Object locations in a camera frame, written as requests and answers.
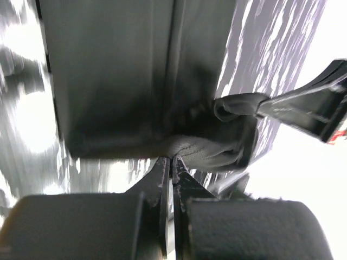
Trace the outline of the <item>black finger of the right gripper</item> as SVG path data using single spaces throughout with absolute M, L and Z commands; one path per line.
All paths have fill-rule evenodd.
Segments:
M 334 60 L 305 86 L 260 103 L 257 114 L 329 142 L 346 119 L 346 60 Z

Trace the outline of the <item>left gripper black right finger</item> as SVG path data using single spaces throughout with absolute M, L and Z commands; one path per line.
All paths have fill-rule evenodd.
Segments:
M 332 259 L 322 227 L 299 201 L 218 200 L 172 161 L 177 259 Z

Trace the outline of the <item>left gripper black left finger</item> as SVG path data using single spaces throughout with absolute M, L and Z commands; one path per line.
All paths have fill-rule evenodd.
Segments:
M 170 160 L 124 193 L 22 198 L 1 229 L 1 259 L 166 259 Z

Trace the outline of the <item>black t shirt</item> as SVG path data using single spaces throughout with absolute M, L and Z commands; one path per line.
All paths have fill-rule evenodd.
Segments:
M 216 98 L 235 1 L 38 1 L 73 158 L 246 168 L 262 94 Z

